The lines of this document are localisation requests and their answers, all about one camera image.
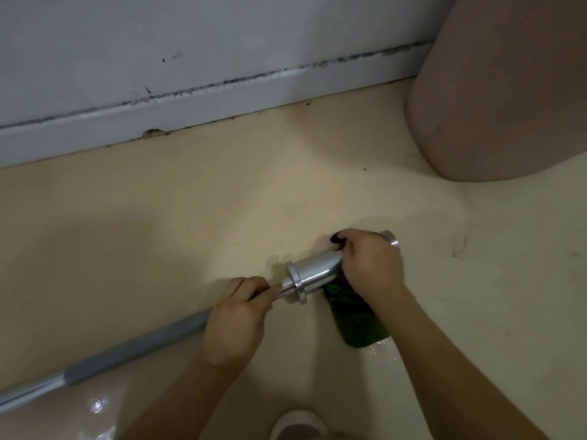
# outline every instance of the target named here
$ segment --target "white slipper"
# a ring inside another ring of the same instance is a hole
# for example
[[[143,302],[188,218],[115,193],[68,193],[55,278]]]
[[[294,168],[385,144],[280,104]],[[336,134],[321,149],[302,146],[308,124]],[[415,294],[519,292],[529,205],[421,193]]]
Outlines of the white slipper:
[[[279,417],[269,440],[307,440],[326,434],[328,428],[317,414],[298,409]]]

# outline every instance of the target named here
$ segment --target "left hand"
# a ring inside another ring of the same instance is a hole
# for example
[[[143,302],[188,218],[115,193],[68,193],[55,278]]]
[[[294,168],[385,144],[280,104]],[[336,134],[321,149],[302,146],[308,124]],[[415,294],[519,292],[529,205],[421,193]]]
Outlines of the left hand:
[[[281,283],[269,288],[260,276],[231,279],[210,314],[204,334],[204,360],[242,372],[263,339],[265,315],[280,292]]]

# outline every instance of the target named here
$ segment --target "tiled floor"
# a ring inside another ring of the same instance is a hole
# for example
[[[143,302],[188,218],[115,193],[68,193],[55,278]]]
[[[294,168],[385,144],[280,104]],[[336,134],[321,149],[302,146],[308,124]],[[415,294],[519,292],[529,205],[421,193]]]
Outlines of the tiled floor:
[[[556,439],[587,437],[587,155],[488,184],[439,178],[403,119],[410,81],[0,170],[0,388],[278,279],[347,226],[390,229],[454,342]],[[340,340],[279,302],[205,439],[263,439],[297,407],[370,439],[429,434],[393,342]],[[2,438],[108,440],[200,348],[178,343],[0,417]]]

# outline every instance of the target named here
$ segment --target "metal pipe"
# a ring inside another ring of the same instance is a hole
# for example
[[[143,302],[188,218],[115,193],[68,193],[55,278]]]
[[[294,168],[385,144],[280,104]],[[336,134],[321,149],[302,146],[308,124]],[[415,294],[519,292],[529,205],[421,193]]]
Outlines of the metal pipe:
[[[399,248],[399,242],[392,232],[379,233],[391,245]],[[300,301],[307,294],[334,280],[341,272],[342,250],[331,251],[297,263],[286,264],[290,275],[281,281],[281,293],[276,299],[296,293]],[[0,394],[0,415],[23,406],[48,392],[63,386],[73,386],[88,378],[114,369],[129,361],[155,352],[187,335],[198,332],[206,326],[212,309],[206,309],[182,320],[165,325],[134,340],[111,347],[99,354],[85,358],[55,374],[33,384],[13,388]]]

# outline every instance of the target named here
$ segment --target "baseboard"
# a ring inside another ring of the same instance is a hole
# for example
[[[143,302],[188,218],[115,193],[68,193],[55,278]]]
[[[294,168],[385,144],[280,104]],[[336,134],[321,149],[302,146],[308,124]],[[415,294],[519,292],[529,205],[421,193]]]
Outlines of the baseboard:
[[[431,43],[322,61],[0,128],[0,167],[416,75]]]

